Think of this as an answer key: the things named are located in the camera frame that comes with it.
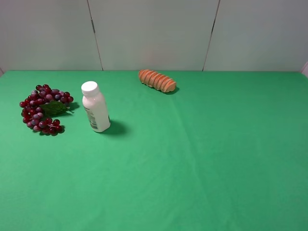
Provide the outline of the green table cloth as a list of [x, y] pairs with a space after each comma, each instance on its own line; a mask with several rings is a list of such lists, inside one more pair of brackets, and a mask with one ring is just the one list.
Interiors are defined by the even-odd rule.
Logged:
[[[8, 71], [0, 78], [3, 231], [305, 231], [308, 80], [291, 72], [172, 72], [163, 94], [136, 71]], [[95, 132], [95, 81], [110, 127]], [[67, 91], [64, 132], [29, 129], [37, 85]]]

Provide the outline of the white plastic bottle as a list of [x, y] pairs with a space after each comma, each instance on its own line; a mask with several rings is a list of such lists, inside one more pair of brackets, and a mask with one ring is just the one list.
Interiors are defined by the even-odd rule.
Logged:
[[110, 125], [109, 113], [105, 97], [95, 81], [87, 81], [82, 84], [82, 104], [87, 113], [91, 128], [98, 133], [107, 130]]

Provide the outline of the red purple grape bunch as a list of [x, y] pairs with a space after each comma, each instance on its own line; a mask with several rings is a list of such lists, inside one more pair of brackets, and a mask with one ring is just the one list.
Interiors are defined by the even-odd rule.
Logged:
[[71, 110], [74, 97], [67, 91], [52, 89], [49, 85], [37, 85], [30, 95], [19, 103], [23, 123], [33, 132], [43, 135], [61, 134], [64, 125], [55, 116]]

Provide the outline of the sliced orange bread loaf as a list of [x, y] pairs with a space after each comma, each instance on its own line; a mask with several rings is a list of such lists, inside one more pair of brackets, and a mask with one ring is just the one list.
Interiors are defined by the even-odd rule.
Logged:
[[140, 70], [138, 78], [142, 84], [162, 93], [173, 92], [177, 87], [172, 78], [149, 69]]

